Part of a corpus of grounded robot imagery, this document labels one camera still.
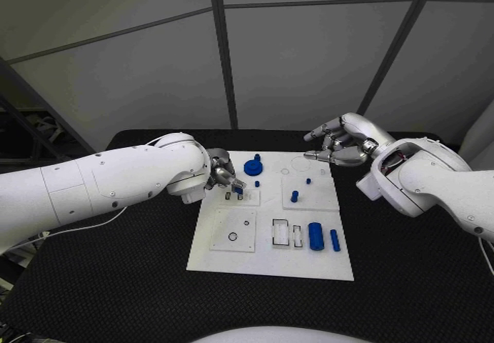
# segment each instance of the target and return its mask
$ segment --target black textured mat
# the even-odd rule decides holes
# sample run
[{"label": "black textured mat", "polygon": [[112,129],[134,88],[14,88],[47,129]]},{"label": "black textured mat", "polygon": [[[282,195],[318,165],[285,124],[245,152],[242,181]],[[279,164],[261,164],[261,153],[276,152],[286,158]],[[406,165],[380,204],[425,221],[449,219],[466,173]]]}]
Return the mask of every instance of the black textured mat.
[{"label": "black textured mat", "polygon": [[[109,149],[168,132],[124,131]],[[186,132],[206,148],[318,148],[298,131]],[[492,342],[494,278],[477,237],[438,207],[413,219],[383,199],[371,202],[356,188],[367,170],[331,166],[354,282],[187,272],[200,203],[184,205],[163,192],[106,226],[46,241],[0,320],[73,343],[190,342],[255,325],[321,329],[373,342]]]}]

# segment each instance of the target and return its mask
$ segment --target gray wall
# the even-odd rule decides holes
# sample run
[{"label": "gray wall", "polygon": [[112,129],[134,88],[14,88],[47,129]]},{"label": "gray wall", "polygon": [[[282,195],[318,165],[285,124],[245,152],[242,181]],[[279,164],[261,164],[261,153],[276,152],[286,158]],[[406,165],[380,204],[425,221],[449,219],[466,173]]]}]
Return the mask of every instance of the gray wall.
[{"label": "gray wall", "polygon": [[[239,128],[310,130],[357,111],[410,1],[229,8],[265,2],[225,0]],[[93,149],[125,129],[229,128],[213,12],[30,55],[209,6],[4,6],[0,56]],[[461,143],[494,95],[492,19],[492,3],[428,2],[366,113],[386,130]]]}]

